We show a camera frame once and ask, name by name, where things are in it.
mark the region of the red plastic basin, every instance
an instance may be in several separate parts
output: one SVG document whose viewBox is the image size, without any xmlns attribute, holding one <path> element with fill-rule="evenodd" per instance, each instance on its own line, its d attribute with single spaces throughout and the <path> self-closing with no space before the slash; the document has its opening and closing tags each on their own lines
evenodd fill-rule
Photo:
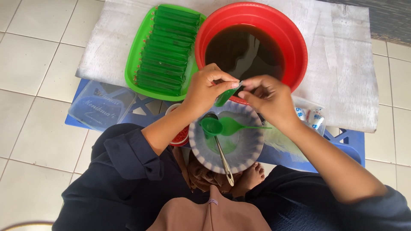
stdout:
<svg viewBox="0 0 411 231">
<path fill-rule="evenodd" d="M 307 70 L 307 47 L 297 26 L 283 13 L 264 4 L 237 2 L 213 12 L 201 25 L 195 43 L 195 56 L 199 69 L 205 64 L 207 45 L 221 30 L 237 24 L 253 25 L 271 36 L 284 55 L 285 66 L 282 82 L 293 92 L 304 78 Z M 231 101 L 247 104 L 232 96 Z"/>
</svg>

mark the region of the metal ladle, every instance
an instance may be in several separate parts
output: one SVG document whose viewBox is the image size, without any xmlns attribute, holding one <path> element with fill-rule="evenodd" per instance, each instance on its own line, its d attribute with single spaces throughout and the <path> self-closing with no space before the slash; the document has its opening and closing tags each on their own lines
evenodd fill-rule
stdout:
<svg viewBox="0 0 411 231">
<path fill-rule="evenodd" d="M 203 117 L 203 119 L 208 118 L 208 117 L 218 120 L 218 116 L 214 112 L 207 113 Z M 221 162 L 223 163 L 224 172 L 226 173 L 227 180 L 229 181 L 231 186 L 234 186 L 233 174 L 231 173 L 231 168 L 230 168 L 230 166 L 229 166 L 229 164 L 228 164 L 228 162 L 227 162 L 227 160 L 224 156 L 223 150 L 221 149 L 220 142 L 218 141 L 217 136 L 214 136 L 214 139 L 215 139 L 215 142 L 217 143 L 218 151 L 220 152 Z"/>
</svg>

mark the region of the white tile floor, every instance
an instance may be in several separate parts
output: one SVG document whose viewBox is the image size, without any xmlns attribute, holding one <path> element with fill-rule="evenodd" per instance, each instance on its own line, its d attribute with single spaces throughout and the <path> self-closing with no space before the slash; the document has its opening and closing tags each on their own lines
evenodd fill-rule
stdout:
<svg viewBox="0 0 411 231">
<path fill-rule="evenodd" d="M 55 220 L 61 192 L 88 167 L 99 133 L 64 120 L 79 83 L 77 65 L 103 4 L 0 0 L 0 229 Z M 381 41 L 372 45 L 381 105 L 377 132 L 365 135 L 366 168 L 411 201 L 406 144 L 411 48 Z M 166 109 L 160 101 L 148 106 L 154 113 Z M 338 134 L 338 129 L 330 131 Z M 265 165 L 267 171 L 272 167 Z"/>
</svg>

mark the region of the brown hijab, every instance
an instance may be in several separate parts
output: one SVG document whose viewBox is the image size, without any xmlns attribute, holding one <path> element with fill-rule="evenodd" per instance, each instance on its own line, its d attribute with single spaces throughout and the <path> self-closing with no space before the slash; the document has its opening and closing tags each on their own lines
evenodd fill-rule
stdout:
<svg viewBox="0 0 411 231">
<path fill-rule="evenodd" d="M 196 204 L 187 198 L 168 201 L 147 231 L 271 231 L 256 206 L 230 201 L 210 186 L 210 200 Z"/>
</svg>

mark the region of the green plastic tray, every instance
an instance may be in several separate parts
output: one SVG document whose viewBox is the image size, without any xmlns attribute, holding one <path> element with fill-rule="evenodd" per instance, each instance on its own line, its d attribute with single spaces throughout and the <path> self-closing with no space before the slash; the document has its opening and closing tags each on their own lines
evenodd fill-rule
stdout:
<svg viewBox="0 0 411 231">
<path fill-rule="evenodd" d="M 177 6 L 177 5 L 171 5 L 171 4 L 162 4 L 162 6 L 178 9 L 178 10 L 193 13 L 193 14 L 200 14 L 201 15 L 200 25 L 206 19 L 206 16 L 204 14 L 201 14 L 192 9 L 188 9 L 188 8 Z M 189 66 L 187 66 L 187 69 L 191 69 L 191 72 L 188 78 L 186 78 L 186 81 L 183 83 L 181 95 L 168 96 L 168 95 L 162 95 L 162 94 L 154 93 L 151 91 L 147 91 L 145 89 L 139 88 L 139 86 L 136 85 L 134 81 L 134 76 L 136 75 L 137 70 L 140 69 L 139 65 L 141 64 L 141 61 L 139 59 L 141 59 L 141 50 L 145 46 L 145 40 L 150 35 L 150 31 L 152 30 L 152 26 L 154 25 L 154 21 L 152 20 L 152 18 L 154 17 L 154 12 L 156 10 L 157 10 L 157 7 L 153 7 L 147 12 L 147 15 L 143 19 L 143 22 L 141 23 L 140 28 L 137 31 L 137 34 L 134 38 L 133 44 L 130 49 L 129 57 L 127 59 L 126 70 L 124 72 L 124 76 L 125 76 L 127 85 L 135 92 L 138 92 L 140 94 L 143 94 L 148 97 L 155 98 L 155 99 L 161 99 L 161 100 L 167 100 L 167 101 L 181 101 L 185 98 L 187 94 L 191 76 L 199 70 L 199 68 L 197 67 L 195 56 L 194 56 L 194 46 L 191 50 L 191 58 L 190 58 L 191 60 L 189 60 L 188 62 Z"/>
</svg>

